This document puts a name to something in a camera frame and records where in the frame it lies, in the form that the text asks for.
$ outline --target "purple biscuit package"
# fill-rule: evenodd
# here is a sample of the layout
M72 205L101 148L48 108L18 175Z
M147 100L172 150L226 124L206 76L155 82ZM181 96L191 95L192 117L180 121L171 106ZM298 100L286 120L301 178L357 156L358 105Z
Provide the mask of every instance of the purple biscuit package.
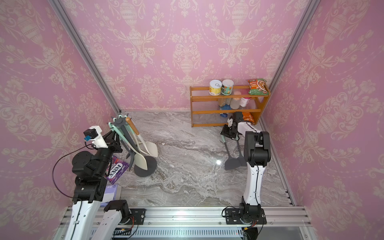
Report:
M129 168L129 163L118 159L115 155L112 156L112 167L107 179L111 184L114 184L119 177Z

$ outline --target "canned food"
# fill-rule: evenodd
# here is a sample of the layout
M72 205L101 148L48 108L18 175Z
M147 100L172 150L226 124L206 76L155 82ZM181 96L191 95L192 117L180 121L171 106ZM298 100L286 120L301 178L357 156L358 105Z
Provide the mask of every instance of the canned food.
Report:
M223 95L231 95L234 82L231 79L226 79L223 81L223 87L221 88L221 93Z
M220 95L222 83L219 80L212 80L209 82L209 94L213 96Z

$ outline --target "orange snack bag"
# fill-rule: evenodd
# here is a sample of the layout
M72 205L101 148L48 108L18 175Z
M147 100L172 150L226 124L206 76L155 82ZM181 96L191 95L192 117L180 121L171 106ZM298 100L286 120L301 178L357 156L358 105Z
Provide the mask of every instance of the orange snack bag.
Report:
M255 124L255 120L253 119L251 113L243 113L243 120L250 121L252 124Z

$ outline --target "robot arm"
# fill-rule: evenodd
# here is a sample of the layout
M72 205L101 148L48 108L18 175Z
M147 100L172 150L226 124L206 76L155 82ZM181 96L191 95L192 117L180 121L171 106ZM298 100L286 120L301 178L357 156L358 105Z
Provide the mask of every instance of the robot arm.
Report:
M92 224L103 200L107 179L104 175L111 164L112 155L122 152L119 137L110 131L101 135L99 126L84 131L85 140L92 141L95 155L88 151L76 154L72 159L72 172L76 174L72 215L65 240L89 239ZM131 213L126 200L114 200L104 209L104 217L93 239L108 240L118 223L129 221Z
M247 185L240 203L241 219L254 219L261 213L260 191L267 163L271 160L269 133L256 129L243 120L242 112L235 112L223 127L222 135L238 140L245 137L244 158L247 162Z

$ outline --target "wooden shelf rack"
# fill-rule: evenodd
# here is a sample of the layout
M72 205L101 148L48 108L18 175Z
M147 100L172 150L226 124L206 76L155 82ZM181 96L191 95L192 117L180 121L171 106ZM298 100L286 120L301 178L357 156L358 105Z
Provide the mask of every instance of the wooden shelf rack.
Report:
M208 127L208 126L223 126L227 124L227 118L221 117L220 113L234 113L234 112L249 112L252 114L255 123L258 122L264 108L271 96L269 88L266 86L269 95L250 95L249 85L234 86L232 94L229 96L218 95L212 96L209 94L209 87L189 87L190 90L190 103L191 103L191 124L192 127ZM234 95L235 91L241 92L241 95ZM221 110L217 101L219 98L251 98L246 107L239 107L239 109ZM197 121L194 116L197 114L217 114L218 117L206 118L205 123Z

